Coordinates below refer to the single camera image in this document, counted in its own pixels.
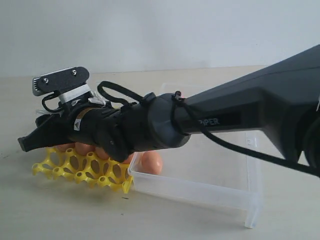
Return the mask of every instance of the clear plastic box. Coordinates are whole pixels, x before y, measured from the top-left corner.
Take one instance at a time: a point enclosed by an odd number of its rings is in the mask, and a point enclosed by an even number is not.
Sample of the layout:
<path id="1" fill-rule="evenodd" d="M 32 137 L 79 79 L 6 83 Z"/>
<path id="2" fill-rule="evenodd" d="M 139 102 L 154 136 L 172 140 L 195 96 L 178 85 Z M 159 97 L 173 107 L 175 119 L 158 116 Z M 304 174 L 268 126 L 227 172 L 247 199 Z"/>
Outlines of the clear plastic box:
<path id="1" fill-rule="evenodd" d="M 165 83 L 159 94 L 179 90 L 186 98 L 209 89 L 205 86 Z M 216 133 L 234 144 L 257 149 L 255 131 Z M 158 151 L 161 175 L 139 172 L 142 152 L 128 168 L 134 190 L 201 206 L 224 206 L 246 211 L 245 227 L 254 228 L 263 206 L 260 160 L 223 148 L 203 134 L 175 149 Z"/>

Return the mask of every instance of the white wall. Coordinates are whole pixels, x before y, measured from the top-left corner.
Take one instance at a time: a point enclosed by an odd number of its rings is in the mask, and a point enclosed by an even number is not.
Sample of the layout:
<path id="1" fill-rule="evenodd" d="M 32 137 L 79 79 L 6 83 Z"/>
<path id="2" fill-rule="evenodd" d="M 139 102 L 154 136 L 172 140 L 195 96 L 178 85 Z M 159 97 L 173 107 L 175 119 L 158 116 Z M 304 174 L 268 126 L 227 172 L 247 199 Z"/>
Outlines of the white wall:
<path id="1" fill-rule="evenodd" d="M 320 43 L 319 0 L 2 0 L 0 77 L 268 65 Z"/>

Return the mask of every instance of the white table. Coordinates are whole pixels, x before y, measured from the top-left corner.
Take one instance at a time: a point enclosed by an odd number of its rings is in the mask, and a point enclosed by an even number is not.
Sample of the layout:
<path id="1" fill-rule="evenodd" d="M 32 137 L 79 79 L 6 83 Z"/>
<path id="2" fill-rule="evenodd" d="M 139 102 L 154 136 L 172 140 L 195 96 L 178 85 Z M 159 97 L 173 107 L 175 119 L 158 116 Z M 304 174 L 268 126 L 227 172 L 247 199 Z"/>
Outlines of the white table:
<path id="1" fill-rule="evenodd" d="M 94 74 L 95 88 L 116 81 L 141 95 L 162 83 L 216 86 L 262 66 Z M 43 150 L 22 152 L 17 142 L 34 127 L 41 97 L 32 95 L 31 77 L 0 78 L 0 239 L 319 239 L 320 182 L 293 170 L 262 163 L 265 207 L 254 229 L 224 212 L 130 192 L 32 176 Z M 277 154 L 261 137 L 260 146 Z"/>

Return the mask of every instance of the brown egg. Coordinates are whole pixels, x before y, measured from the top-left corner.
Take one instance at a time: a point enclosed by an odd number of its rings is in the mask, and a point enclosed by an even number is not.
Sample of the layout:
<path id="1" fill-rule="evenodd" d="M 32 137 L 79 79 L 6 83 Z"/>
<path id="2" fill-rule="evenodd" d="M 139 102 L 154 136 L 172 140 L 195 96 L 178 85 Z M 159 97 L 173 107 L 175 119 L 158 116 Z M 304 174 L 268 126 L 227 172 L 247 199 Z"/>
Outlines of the brown egg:
<path id="1" fill-rule="evenodd" d="M 80 142 L 75 143 L 75 151 L 82 156 L 85 156 L 89 152 L 93 152 L 94 150 L 95 150 L 95 146 L 80 143 Z"/>
<path id="2" fill-rule="evenodd" d="M 122 163 L 123 164 L 131 163 L 133 157 L 134 157 L 134 153 L 130 154 L 129 157 L 126 160 L 124 160 Z"/>
<path id="3" fill-rule="evenodd" d="M 109 159 L 109 154 L 105 152 L 105 150 L 102 147 L 96 147 L 95 148 L 95 153 L 96 155 L 103 159 L 103 160 L 108 160 Z"/>
<path id="4" fill-rule="evenodd" d="M 55 148 L 60 152 L 65 152 L 67 149 L 74 148 L 74 147 L 75 147 L 74 143 L 67 143 L 67 144 L 61 144 L 61 145 L 55 146 Z"/>
<path id="5" fill-rule="evenodd" d="M 141 157 L 141 171 L 146 174 L 159 175 L 164 163 L 157 151 L 146 151 Z"/>

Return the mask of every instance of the black joint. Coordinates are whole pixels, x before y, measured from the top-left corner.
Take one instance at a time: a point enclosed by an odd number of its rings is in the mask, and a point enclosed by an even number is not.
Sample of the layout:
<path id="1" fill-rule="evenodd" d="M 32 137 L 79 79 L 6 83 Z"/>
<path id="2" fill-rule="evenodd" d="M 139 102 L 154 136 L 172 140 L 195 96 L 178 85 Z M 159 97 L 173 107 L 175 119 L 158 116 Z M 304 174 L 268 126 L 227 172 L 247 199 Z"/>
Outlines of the black joint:
<path id="1" fill-rule="evenodd" d="M 151 93 L 148 93 L 147 95 L 145 95 L 141 101 L 141 105 L 146 107 L 148 106 L 157 96 L 151 92 Z"/>

